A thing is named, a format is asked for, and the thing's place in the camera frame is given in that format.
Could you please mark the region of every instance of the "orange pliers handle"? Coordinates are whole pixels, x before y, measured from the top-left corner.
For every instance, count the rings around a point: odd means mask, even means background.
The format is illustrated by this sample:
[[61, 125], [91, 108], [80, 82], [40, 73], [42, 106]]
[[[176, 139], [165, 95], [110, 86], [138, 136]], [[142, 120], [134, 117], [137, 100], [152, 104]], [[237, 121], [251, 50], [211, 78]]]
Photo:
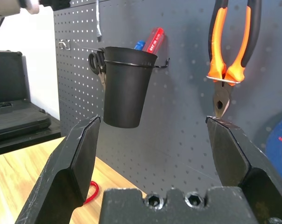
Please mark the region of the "orange pliers handle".
[[245, 78], [245, 67], [257, 43], [261, 24], [261, 0], [248, 0], [243, 42], [235, 61], [228, 69], [221, 54], [221, 37], [227, 7], [228, 0], [216, 0], [209, 30], [208, 50], [211, 69], [208, 77], [214, 81], [222, 79], [239, 83]]

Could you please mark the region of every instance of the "white wall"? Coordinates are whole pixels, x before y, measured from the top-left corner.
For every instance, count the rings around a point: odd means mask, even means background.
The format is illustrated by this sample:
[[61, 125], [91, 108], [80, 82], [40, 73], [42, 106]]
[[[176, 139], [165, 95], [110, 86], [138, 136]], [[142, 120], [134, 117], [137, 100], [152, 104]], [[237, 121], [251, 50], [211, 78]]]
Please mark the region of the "white wall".
[[0, 28], [0, 50], [26, 56], [31, 101], [59, 119], [54, 20], [51, 7], [36, 15], [21, 10]]

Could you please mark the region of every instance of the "screw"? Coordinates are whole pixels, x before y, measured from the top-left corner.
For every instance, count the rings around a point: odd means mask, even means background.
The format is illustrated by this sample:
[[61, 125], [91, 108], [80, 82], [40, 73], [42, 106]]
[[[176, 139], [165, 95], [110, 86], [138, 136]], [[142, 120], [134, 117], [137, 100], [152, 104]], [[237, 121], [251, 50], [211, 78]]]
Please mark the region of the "screw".
[[189, 192], [184, 196], [184, 201], [191, 208], [203, 208], [204, 200], [197, 192]]
[[276, 217], [271, 217], [268, 219], [268, 224], [282, 224], [282, 220]]
[[160, 210], [164, 205], [164, 199], [160, 197], [157, 193], [152, 193], [146, 196], [144, 203], [150, 209]]

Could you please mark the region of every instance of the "metal hook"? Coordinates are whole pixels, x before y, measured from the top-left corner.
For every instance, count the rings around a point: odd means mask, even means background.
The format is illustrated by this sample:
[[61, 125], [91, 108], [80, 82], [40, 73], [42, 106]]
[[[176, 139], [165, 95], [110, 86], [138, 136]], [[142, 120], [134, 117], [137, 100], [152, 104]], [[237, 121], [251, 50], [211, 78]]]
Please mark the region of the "metal hook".
[[65, 46], [65, 49], [66, 50], [71, 50], [71, 40], [67, 40], [67, 43], [68, 43], [68, 47]]
[[59, 49], [60, 50], [63, 50], [64, 48], [66, 48], [66, 44], [64, 43], [64, 40], [61, 40], [59, 43], [58, 43], [58, 46], [59, 46]]
[[158, 68], [158, 69], [164, 69], [164, 68], [167, 68], [167, 67], [168, 67], [168, 65], [169, 65], [169, 61], [170, 61], [170, 58], [168, 58], [168, 59], [166, 60], [165, 65], [162, 65], [162, 66], [158, 66], [158, 65], [156, 65], [156, 66], [155, 66], [155, 68]]
[[75, 43], [80, 47], [80, 48], [83, 48], [83, 49], [87, 49], [87, 50], [95, 50], [95, 51], [100, 51], [100, 52], [103, 52], [102, 50], [100, 49], [94, 49], [94, 48], [85, 48], [85, 47], [82, 47], [78, 42], [75, 41]]
[[65, 40], [61, 40], [59, 43], [58, 43], [58, 46], [59, 46], [59, 49], [60, 50], [71, 50], [71, 44], [70, 44], [70, 40], [67, 40], [67, 43], [68, 43], [68, 47], [65, 43]]

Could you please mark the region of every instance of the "blue marker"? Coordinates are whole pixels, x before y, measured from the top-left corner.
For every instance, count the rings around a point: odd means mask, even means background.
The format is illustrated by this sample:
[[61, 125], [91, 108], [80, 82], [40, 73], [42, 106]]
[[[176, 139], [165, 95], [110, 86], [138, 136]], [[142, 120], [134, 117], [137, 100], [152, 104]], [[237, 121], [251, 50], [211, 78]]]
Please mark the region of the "blue marker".
[[134, 49], [135, 50], [142, 50], [144, 45], [145, 45], [145, 41], [138, 41]]

